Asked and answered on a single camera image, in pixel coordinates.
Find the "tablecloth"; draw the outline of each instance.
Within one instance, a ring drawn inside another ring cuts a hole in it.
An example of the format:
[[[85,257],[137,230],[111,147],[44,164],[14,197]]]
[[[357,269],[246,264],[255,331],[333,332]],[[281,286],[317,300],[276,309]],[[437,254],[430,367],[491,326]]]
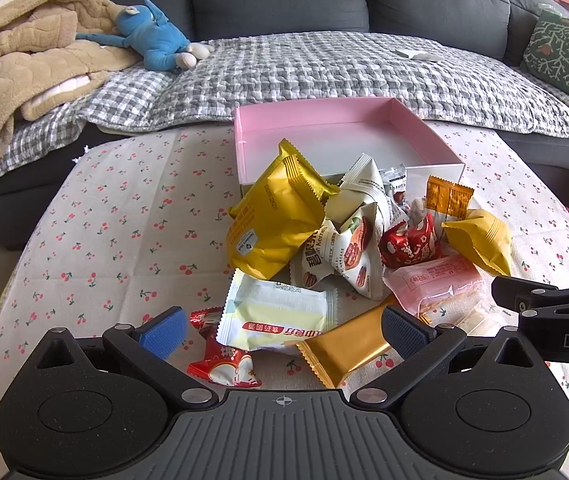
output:
[[[475,190],[472,206],[513,232],[513,275],[569,287],[562,204],[494,131],[430,124],[467,164],[461,181]],[[223,304],[232,275],[226,211],[239,199],[226,123],[118,140],[85,154],[42,216],[0,305],[0,398],[49,328],[100,336],[116,322],[139,325],[172,305],[191,312]],[[341,285],[340,320],[373,304]],[[462,314],[455,305],[429,313],[434,322]],[[517,322],[498,314],[502,324]],[[169,361],[186,370],[203,351],[190,329]],[[380,356],[343,383],[345,394],[400,361],[393,351]],[[569,397],[569,365],[550,367]],[[302,358],[256,352],[254,368],[264,388],[322,387]],[[0,477],[5,471],[0,456]],[[569,476],[569,454],[562,471]]]

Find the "blue stuffed toy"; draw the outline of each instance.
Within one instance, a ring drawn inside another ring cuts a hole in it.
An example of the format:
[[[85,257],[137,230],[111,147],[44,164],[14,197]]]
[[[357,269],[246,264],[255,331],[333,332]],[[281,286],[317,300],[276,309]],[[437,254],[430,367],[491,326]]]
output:
[[[77,33],[76,39],[123,48],[130,46],[144,57],[147,70],[157,71],[193,68],[198,60],[206,59],[213,52],[211,45],[189,43],[151,0],[144,2],[145,5],[125,7],[118,14],[116,25],[123,36]]]

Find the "blue gripper pad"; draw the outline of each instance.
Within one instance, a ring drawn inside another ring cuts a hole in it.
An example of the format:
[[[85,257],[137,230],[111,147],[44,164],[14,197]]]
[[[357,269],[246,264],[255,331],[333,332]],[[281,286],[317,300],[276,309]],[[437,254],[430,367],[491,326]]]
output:
[[[382,329],[386,342],[403,359],[410,358],[437,336],[436,330],[396,305],[383,311]]]
[[[186,337],[186,312],[172,306],[135,329],[133,338],[160,359],[166,359]]]

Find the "red bag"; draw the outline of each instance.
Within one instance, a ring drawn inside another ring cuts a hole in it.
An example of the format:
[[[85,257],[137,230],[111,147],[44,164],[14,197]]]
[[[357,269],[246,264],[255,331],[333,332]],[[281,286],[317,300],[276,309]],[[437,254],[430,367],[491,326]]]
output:
[[[215,340],[222,307],[196,310],[189,316],[194,328],[205,338],[204,359],[191,363],[186,372],[211,383],[236,388],[258,388],[262,381],[256,380],[251,355],[244,350],[225,346]]]
[[[407,222],[389,229],[378,244],[383,264],[398,269],[440,258],[440,242],[434,231],[434,218],[427,213],[415,227],[408,228]]]

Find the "pink box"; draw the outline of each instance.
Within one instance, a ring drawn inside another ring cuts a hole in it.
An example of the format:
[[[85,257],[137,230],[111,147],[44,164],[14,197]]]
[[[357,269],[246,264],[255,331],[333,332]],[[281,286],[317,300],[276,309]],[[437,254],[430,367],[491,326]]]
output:
[[[236,108],[236,157],[243,193],[260,177],[287,138],[337,183],[361,153],[381,170],[407,167],[407,197],[424,196],[429,175],[458,182],[465,164],[400,101],[349,97],[282,101]]]

